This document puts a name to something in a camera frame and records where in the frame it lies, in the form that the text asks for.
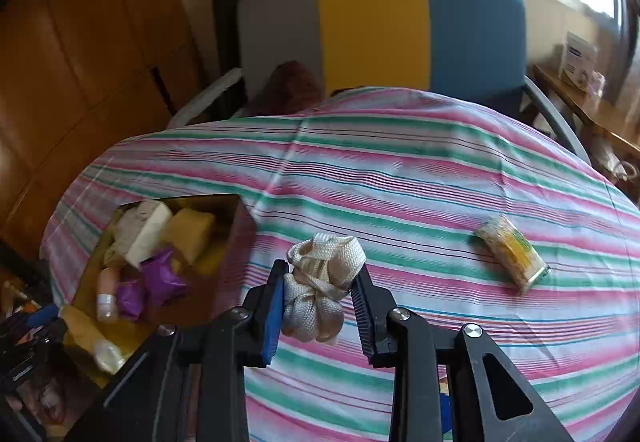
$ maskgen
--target striped tablecloth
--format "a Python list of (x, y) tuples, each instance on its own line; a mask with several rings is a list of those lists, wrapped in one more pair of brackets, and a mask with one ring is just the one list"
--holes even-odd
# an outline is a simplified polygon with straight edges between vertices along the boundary
[[(512, 119), (360, 89), (317, 111), (128, 139), (79, 175), (47, 226), (56, 298), (72, 299), (116, 206), (206, 193), (241, 194), (257, 223), (229, 306), (290, 245), (316, 231), (356, 235), (374, 282), (433, 324), (480, 324), (577, 441), (602, 440), (639, 385), (640, 212)], [(552, 268), (524, 296), (474, 237), (500, 213)], [(351, 299), (343, 305), (337, 346), (281, 336), (270, 368), (246, 372), (252, 440), (386, 440), (393, 373), (367, 366)]]

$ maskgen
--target purple packet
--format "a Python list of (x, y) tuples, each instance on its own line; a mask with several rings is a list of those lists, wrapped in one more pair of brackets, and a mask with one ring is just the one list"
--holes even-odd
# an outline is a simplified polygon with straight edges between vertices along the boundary
[(169, 298), (185, 294), (188, 284), (171, 270), (172, 247), (140, 263), (142, 278), (148, 292), (148, 305), (154, 311)]
[(142, 279), (121, 281), (116, 291), (116, 303), (121, 316), (137, 321), (145, 308), (145, 287)]

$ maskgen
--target wooden wardrobe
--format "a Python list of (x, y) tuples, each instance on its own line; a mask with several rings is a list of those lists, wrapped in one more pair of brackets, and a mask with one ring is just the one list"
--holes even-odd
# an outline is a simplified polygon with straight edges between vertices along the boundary
[(8, 0), (0, 13), (0, 235), (36, 260), (72, 180), (202, 89), (180, 0)]

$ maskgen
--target screw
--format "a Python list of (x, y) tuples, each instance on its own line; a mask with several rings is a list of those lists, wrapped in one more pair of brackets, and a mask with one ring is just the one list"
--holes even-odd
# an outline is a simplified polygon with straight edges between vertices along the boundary
[(156, 331), (162, 337), (171, 337), (175, 334), (175, 325), (160, 325)]
[(403, 307), (396, 307), (391, 312), (389, 312), (389, 316), (391, 316), (396, 321), (407, 321), (411, 316), (411, 312)]
[(475, 323), (468, 323), (465, 325), (465, 334), (469, 337), (480, 337), (482, 335), (482, 328)]
[(233, 307), (231, 309), (231, 314), (233, 314), (238, 321), (242, 321), (249, 317), (249, 311), (244, 307)]

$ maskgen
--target rolled white strap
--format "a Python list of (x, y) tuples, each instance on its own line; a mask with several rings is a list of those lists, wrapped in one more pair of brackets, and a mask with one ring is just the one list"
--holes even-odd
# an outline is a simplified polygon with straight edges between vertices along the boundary
[(316, 233), (287, 252), (293, 273), (284, 277), (282, 333), (302, 342), (335, 343), (344, 315), (339, 301), (366, 257), (355, 237)]

